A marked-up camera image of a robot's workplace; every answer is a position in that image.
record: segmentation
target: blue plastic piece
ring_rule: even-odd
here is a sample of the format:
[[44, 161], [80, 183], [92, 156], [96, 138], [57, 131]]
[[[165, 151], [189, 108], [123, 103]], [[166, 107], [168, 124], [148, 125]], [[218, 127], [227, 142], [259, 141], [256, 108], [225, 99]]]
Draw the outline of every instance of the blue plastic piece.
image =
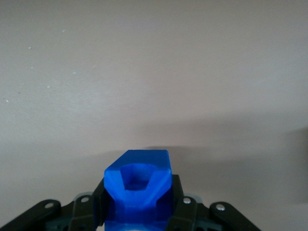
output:
[[112, 197], [106, 231], [161, 231], [171, 216], [172, 172], [167, 150], [128, 150], [104, 173]]

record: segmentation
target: screw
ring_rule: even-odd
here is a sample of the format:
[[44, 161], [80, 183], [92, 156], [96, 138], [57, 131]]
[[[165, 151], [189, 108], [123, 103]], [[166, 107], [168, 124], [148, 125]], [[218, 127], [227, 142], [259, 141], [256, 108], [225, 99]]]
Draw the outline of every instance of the screw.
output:
[[217, 204], [216, 209], [219, 210], [219, 211], [225, 211], [226, 208], [222, 204]]
[[87, 196], [83, 197], [81, 200], [80, 200], [82, 203], [85, 203], [85, 202], [88, 202], [89, 201], [89, 198]]
[[53, 207], [53, 203], [52, 202], [50, 202], [50, 203], [45, 205], [45, 208], [51, 208], [51, 207]]
[[185, 204], [190, 204], [192, 201], [191, 201], [190, 198], [185, 197], [185, 198], [183, 199], [183, 202], [184, 202]]

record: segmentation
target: white wall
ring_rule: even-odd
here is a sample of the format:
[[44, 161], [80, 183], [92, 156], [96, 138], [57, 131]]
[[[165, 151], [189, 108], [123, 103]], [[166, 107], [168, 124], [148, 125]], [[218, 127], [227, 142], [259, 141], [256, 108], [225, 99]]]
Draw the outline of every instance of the white wall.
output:
[[185, 192], [308, 226], [308, 1], [0, 1], [0, 226], [167, 148]]

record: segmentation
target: blue plastic block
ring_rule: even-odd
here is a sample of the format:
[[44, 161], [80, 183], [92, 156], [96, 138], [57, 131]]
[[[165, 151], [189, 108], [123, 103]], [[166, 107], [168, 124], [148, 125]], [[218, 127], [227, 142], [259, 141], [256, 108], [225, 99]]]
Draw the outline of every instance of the blue plastic block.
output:
[[105, 170], [112, 197], [105, 229], [163, 229], [171, 216], [171, 185], [167, 150], [128, 150]]

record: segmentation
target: blue 3d-printed part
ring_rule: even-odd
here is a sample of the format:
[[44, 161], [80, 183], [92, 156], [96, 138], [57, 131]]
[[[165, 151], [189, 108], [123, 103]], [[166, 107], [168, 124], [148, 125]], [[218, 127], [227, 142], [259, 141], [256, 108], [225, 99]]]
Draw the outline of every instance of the blue 3d-printed part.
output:
[[167, 150], [128, 150], [104, 173], [112, 198], [105, 230], [164, 230], [171, 216], [171, 185]]

